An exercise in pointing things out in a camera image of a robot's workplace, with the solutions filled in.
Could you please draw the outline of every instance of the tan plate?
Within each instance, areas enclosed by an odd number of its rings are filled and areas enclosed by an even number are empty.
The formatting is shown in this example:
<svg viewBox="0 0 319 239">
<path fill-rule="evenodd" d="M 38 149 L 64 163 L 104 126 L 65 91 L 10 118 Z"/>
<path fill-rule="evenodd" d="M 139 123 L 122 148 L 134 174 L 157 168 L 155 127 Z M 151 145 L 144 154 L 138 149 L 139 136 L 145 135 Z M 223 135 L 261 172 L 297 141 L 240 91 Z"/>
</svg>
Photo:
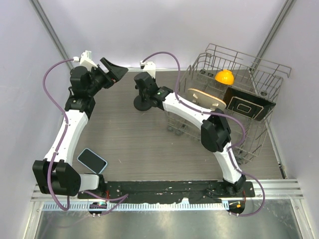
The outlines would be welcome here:
<svg viewBox="0 0 319 239">
<path fill-rule="evenodd" d="M 226 103 L 221 99 L 194 88 L 187 90 L 187 99 L 196 105 L 211 109 L 212 111 L 216 108 L 223 111 L 226 108 Z"/>
</svg>

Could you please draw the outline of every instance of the metal wire rack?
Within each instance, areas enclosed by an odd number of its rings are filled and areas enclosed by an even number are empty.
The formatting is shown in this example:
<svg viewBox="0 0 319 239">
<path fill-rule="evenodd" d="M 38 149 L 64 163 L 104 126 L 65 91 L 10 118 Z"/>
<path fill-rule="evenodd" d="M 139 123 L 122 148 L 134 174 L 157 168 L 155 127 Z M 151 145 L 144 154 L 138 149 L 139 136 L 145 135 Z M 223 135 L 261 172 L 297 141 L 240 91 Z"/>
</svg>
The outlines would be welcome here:
<svg viewBox="0 0 319 239">
<path fill-rule="evenodd" d="M 230 70 L 234 75 L 235 82 L 232 87 L 274 103 L 278 98 L 283 77 L 289 77 L 291 73 L 288 66 L 209 44 L 205 52 L 199 54 L 194 64 L 184 73 L 179 84 L 179 94 L 187 99 L 187 89 L 196 88 L 223 99 L 228 86 L 215 81 L 214 76 L 224 69 Z M 226 114 L 240 120 L 246 129 L 246 140 L 234 150 L 239 164 L 250 162 L 260 154 L 272 112 L 269 111 L 261 121 L 256 121 L 230 109 L 225 110 Z M 166 116 L 168 130 L 200 141 L 200 131 L 192 123 L 172 113 L 166 113 Z M 232 141 L 238 142 L 242 137 L 241 128 L 232 120 L 228 122 L 232 130 Z"/>
</svg>

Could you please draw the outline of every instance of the cable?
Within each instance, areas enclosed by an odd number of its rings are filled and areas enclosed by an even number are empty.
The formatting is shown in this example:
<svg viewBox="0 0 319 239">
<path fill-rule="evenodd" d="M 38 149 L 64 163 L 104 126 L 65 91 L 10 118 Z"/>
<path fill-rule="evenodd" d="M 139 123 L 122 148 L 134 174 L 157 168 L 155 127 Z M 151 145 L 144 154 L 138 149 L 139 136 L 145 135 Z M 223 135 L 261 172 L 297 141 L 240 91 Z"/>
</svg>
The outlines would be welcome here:
<svg viewBox="0 0 319 239">
<path fill-rule="evenodd" d="M 110 210 L 106 211 L 106 212 L 103 212 L 100 214 L 100 216 L 102 215 L 106 215 L 106 214 L 109 214 L 111 211 L 113 211 L 115 208 L 117 208 L 127 197 L 128 197 L 128 194 L 124 195 L 125 198 L 122 198 L 121 201 L 119 201 L 113 208 L 111 208 Z M 99 206 L 99 205 L 94 205 L 94 207 L 99 207 L 99 208 L 106 208 L 106 206 Z M 66 229 L 66 228 L 70 228 L 76 224 L 78 224 L 79 222 L 83 221 L 84 219 L 90 217 L 91 215 L 88 214 L 87 216 L 85 217 L 82 217 L 81 219 L 77 220 L 76 222 L 68 225 L 68 226 L 55 226 L 55 225 L 52 225 L 54 228 L 59 228 L 59 229 Z M 47 225 L 45 226 L 44 230 L 43 230 L 43 233 L 42 233 L 42 236 L 40 237 L 40 239 L 43 239 L 45 234 L 46 234 L 46 231 L 49 229 L 49 226 L 52 224 L 52 220 L 53 220 L 54 217 L 50 218 L 50 220 L 48 221 Z"/>
<path fill-rule="evenodd" d="M 179 96 L 178 96 L 178 86 L 179 86 L 179 82 L 180 82 L 180 65 L 179 65 L 179 61 L 178 59 L 176 58 L 176 56 L 174 56 L 172 53 L 170 52 L 167 52 L 167 51 L 159 51 L 159 52 L 156 52 L 156 53 L 153 53 L 152 55 L 148 56 L 147 58 L 145 58 L 143 60 L 143 62 L 147 61 L 148 59 L 150 59 L 151 57 L 155 56 L 155 55 L 159 55 L 159 54 L 166 54 L 166 55 L 170 55 L 171 57 L 174 58 L 174 60 L 176 61 L 177 63 L 177 68 L 178 68 L 178 75 L 177 75 L 177 80 L 176 80 L 176 84 L 175 84 L 175 89 L 174 89 L 174 93 L 175 93 L 175 97 L 176 99 L 178 100 L 179 103 L 181 103 L 182 105 L 186 106 L 187 108 L 193 110 L 193 111 L 196 111 L 198 113 L 201 113 L 201 114 L 206 114 L 206 115 L 213 115 L 213 116 L 220 116 L 220 117 L 225 117 L 225 118 L 228 118 L 228 119 L 231 119 L 233 121 L 235 121 L 241 128 L 242 132 L 243 132 L 243 136 L 242 138 L 240 139 L 239 142 L 231 145 L 230 147 L 227 148 L 227 152 L 228 152 L 228 155 L 230 157 L 230 161 L 231 161 L 231 164 L 233 165 L 233 167 L 235 168 L 235 170 L 243 175 L 246 175 L 248 177 L 251 177 L 252 179 L 254 179 L 258 185 L 260 186 L 261 188 L 261 191 L 262 191 L 262 194 L 263 194 L 263 201 L 260 205 L 260 207 L 253 213 L 248 213 L 248 214 L 236 214 L 236 213 L 232 213 L 233 215 L 235 216 L 239 216 L 239 217 L 248 217 L 248 216 L 252 216 L 252 215 L 255 215 L 256 213 L 260 212 L 260 210 L 263 208 L 264 204 L 265 204 L 265 200 L 266 200 L 266 195 L 265 195 L 265 190 L 263 188 L 263 186 L 261 185 L 260 181 L 253 175 L 249 174 L 249 173 L 246 173 L 242 170 L 240 170 L 239 168 L 236 167 L 235 165 L 235 162 L 234 162 L 234 159 L 231 155 L 231 152 L 230 150 L 232 148 L 235 148 L 235 147 L 238 147 L 240 146 L 244 141 L 245 141 L 245 138 L 246 138 L 246 130 L 245 130 L 245 127 L 243 126 L 243 124 L 237 120 L 236 118 L 232 117 L 232 116 L 229 116 L 229 115 L 225 115 L 225 114 L 220 114 L 220 113 L 215 113 L 215 112 L 201 112 L 200 110 L 198 109 L 195 109 L 194 107 L 192 106 L 189 106 L 188 104 L 186 104 L 185 102 L 183 102 Z"/>
<path fill-rule="evenodd" d="M 103 201 L 118 201 L 120 200 L 116 205 L 114 205 L 114 207 L 112 207 L 111 209 L 105 211 L 105 212 L 102 212 L 100 214 L 100 216 L 103 216 L 103 215 L 106 215 L 106 214 L 109 214 L 111 211 L 113 211 L 115 208 L 117 208 L 129 195 L 128 194 L 125 194 L 124 196 L 120 197 L 120 198 L 114 198 L 114 199 L 106 199 L 106 198 L 101 198 L 95 194 L 92 193 L 92 196 L 96 197 L 96 198 L 99 198 L 99 199 L 102 199 Z M 100 205 L 94 205 L 94 207 L 98 207 L 98 208 L 106 208 L 106 206 L 100 206 Z M 71 225 L 68 225 L 68 226 L 54 226 L 56 228 L 61 228 L 61 229 L 65 229 L 65 228 L 69 228 L 69 227 L 72 227 L 76 224 L 78 224 L 79 222 L 81 222 L 83 219 L 85 218 L 88 218 L 90 217 L 90 215 L 86 216 L 86 217 L 83 217 L 81 218 L 80 220 L 72 223 Z"/>
<path fill-rule="evenodd" d="M 86 193 L 86 194 L 89 194 L 89 195 L 91 195 L 91 196 L 93 196 L 95 198 L 101 199 L 103 201 L 110 201 L 110 202 L 118 201 L 118 200 L 121 200 L 121 199 L 126 199 L 128 197 L 128 194 L 125 194 L 124 196 L 121 196 L 119 198 L 112 198 L 112 199 L 111 198 L 101 198 L 100 196 L 98 196 L 98 195 L 96 195 L 94 193 L 91 193 L 90 191 L 83 191 L 83 192 Z"/>
<path fill-rule="evenodd" d="M 243 190 L 243 195 L 244 195 L 244 204 L 245 204 L 247 200 L 245 190 Z"/>
<path fill-rule="evenodd" d="M 225 196 L 227 193 L 224 193 L 224 194 L 219 194 L 219 193 L 215 193 L 213 190 L 210 190 L 210 189 L 208 189 L 208 188 L 206 188 L 206 190 L 208 191 L 208 192 L 210 192 L 211 194 L 214 194 L 214 195 L 216 195 L 216 196 Z"/>
<path fill-rule="evenodd" d="M 64 128 L 64 131 L 63 131 L 63 134 L 55 148 L 55 152 L 53 153 L 53 156 L 51 158 L 51 161 L 49 163 L 49 168 L 48 168 L 48 175 L 47 175 L 47 183 L 48 183 L 48 188 L 49 188 L 49 192 L 53 198 L 53 200 L 55 201 L 55 203 L 59 206 L 59 208 L 61 208 L 62 210 L 64 211 L 67 211 L 69 210 L 70 208 L 70 197 L 67 196 L 67 206 L 64 207 L 60 201 L 57 199 L 56 195 L 54 194 L 54 191 L 53 191 L 53 188 L 52 188 L 52 184 L 51 184 L 51 171 L 52 171 L 52 166 L 53 166 L 53 163 L 54 163 L 54 159 L 57 155 L 57 152 L 59 151 L 59 148 L 63 142 L 63 139 L 66 135 L 66 132 L 68 130 L 68 126 L 69 126 L 69 119 L 68 119 L 68 116 L 66 115 L 65 113 L 65 110 L 55 101 L 55 99 L 50 95 L 50 93 L 48 92 L 47 88 L 46 88 L 46 85 L 45 85 L 45 81 L 46 81 L 46 77 L 48 76 L 48 74 L 50 73 L 50 71 L 52 71 L 55 67 L 57 67 L 58 65 L 62 64 L 62 63 L 65 63 L 65 62 L 69 62 L 69 61 L 73 61 L 73 58 L 71 59 L 67 59 L 67 60 L 63 60 L 63 61 L 60 61 L 56 64 L 54 64 L 53 66 L 51 66 L 44 74 L 43 76 L 43 81 L 42 81 L 42 86 L 43 86 L 43 89 L 44 89 L 44 92 L 46 93 L 46 95 L 49 97 L 49 99 L 55 104 L 55 106 L 62 112 L 63 114 L 63 117 L 65 119 L 65 128 Z"/>
</svg>

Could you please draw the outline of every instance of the white backdrop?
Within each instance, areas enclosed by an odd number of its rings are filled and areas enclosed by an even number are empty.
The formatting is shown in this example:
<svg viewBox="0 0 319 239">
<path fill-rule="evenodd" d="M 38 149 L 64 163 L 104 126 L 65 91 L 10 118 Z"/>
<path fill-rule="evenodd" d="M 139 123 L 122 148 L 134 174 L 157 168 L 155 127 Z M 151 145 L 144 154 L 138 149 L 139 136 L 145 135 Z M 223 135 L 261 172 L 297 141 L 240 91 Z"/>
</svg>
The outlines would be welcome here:
<svg viewBox="0 0 319 239">
<path fill-rule="evenodd" d="M 62 58 L 29 1 L 0 1 L 0 22 L 0 232 L 21 239 L 36 183 L 32 165 L 44 158 L 61 124 L 42 77 Z M 66 65 L 48 76 L 59 103 L 67 99 L 69 76 Z"/>
<path fill-rule="evenodd" d="M 84 49 L 115 64 L 137 67 L 170 51 L 182 67 L 212 42 L 257 54 L 284 0 L 41 0 L 67 53 Z M 176 68 L 169 56 L 158 67 Z"/>
<path fill-rule="evenodd" d="M 265 57 L 293 69 L 284 79 L 271 127 L 285 171 L 298 179 L 319 237 L 318 12 L 317 0 L 296 1 Z"/>
</svg>

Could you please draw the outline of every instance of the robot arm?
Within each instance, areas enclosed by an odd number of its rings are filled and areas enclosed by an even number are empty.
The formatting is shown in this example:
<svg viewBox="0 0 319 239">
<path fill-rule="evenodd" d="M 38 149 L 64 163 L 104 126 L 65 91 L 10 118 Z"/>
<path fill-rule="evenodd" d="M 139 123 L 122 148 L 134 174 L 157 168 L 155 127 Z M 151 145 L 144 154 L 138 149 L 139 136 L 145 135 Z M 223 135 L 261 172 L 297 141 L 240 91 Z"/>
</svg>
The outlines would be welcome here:
<svg viewBox="0 0 319 239">
<path fill-rule="evenodd" d="M 150 64 L 150 62 L 142 63 L 141 65 L 142 67 L 145 65 L 143 72 L 137 74 L 134 78 L 136 89 L 139 90 L 139 96 L 134 101 L 135 108 L 138 110 L 148 110 L 150 107 L 157 107 L 163 111 L 174 113 L 194 124 L 201 130 L 202 145 L 216 156 L 223 173 L 223 180 L 227 191 L 231 194 L 240 192 L 246 181 L 246 177 L 234 168 L 227 152 L 227 149 L 231 146 L 231 130 L 226 118 L 201 114 L 180 104 L 173 90 L 165 86 L 157 86 L 154 73 L 155 65 L 153 63 Z M 200 112 L 209 111 L 180 96 L 179 98 Z M 223 111 L 220 109 L 216 109 L 215 112 L 223 114 Z M 231 149 L 230 154 L 234 159 L 235 156 Z"/>
<path fill-rule="evenodd" d="M 107 70 L 103 70 L 91 59 L 91 52 L 85 51 L 81 58 L 75 58 L 80 66 L 70 71 L 70 96 L 65 104 L 68 117 L 68 129 L 65 133 L 59 152 L 56 155 L 51 172 L 51 185 L 56 195 L 75 196 L 84 190 L 95 190 L 103 187 L 102 175 L 81 174 L 72 168 L 72 159 L 79 137 L 88 123 L 95 106 L 94 96 L 102 88 L 110 88 L 127 73 L 128 69 L 116 66 L 101 59 Z M 60 131 L 46 154 L 44 160 L 36 160 L 33 164 L 33 173 L 42 193 L 49 194 L 47 174 L 48 166 L 55 149 L 65 131 L 64 119 Z"/>
</svg>

